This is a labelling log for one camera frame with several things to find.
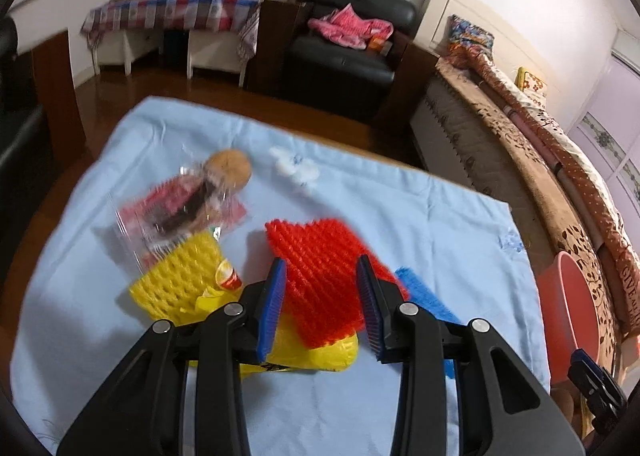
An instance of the brown round object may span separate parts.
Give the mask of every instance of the brown round object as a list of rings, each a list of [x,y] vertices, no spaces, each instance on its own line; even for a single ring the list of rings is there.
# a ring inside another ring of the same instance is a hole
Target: brown round object
[[[222,173],[227,187],[233,191],[240,191],[246,186],[252,173],[249,158],[239,149],[223,149],[213,154],[204,167]]]

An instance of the checkered tablecloth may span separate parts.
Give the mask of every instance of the checkered tablecloth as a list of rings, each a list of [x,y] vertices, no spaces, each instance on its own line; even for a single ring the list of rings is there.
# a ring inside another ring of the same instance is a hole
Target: checkered tablecloth
[[[239,32],[260,0],[124,0],[89,12],[81,32],[94,48],[106,32],[179,29]]]

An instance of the pink bucket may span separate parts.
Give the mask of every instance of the pink bucket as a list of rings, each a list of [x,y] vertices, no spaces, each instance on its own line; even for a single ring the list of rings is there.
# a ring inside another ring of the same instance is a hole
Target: pink bucket
[[[551,383],[567,380],[571,354],[582,348],[598,360],[598,316],[587,281],[575,260],[560,252],[536,278],[545,324]]]

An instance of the pink towel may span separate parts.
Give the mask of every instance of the pink towel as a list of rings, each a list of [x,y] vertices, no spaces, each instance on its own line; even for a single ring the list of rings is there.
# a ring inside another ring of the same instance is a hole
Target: pink towel
[[[389,22],[361,19],[350,3],[341,11],[335,10],[320,20],[309,20],[308,25],[332,43],[356,50],[367,48],[367,40],[373,36],[386,41],[394,33],[394,26]]]

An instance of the black chair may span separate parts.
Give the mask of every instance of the black chair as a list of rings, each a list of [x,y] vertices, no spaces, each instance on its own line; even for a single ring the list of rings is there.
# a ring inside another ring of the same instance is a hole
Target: black chair
[[[394,45],[387,57],[334,45],[305,26],[285,52],[281,97],[370,123],[395,81],[404,47],[415,34],[414,5],[407,0],[297,1],[312,5],[310,18],[321,18],[351,3],[361,18],[393,23]]]

